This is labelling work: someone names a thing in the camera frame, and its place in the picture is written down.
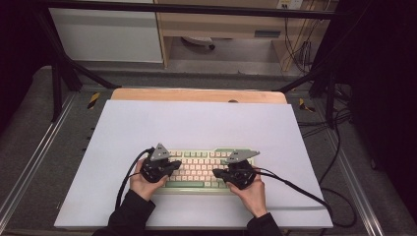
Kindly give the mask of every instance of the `wooden edge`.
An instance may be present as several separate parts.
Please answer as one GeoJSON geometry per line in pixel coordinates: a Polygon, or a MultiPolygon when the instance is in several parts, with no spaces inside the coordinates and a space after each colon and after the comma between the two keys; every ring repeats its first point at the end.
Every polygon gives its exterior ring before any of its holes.
{"type": "Polygon", "coordinates": [[[118,88],[112,100],[156,101],[214,101],[286,104],[285,95],[278,91],[218,90],[189,88],[118,88]]]}

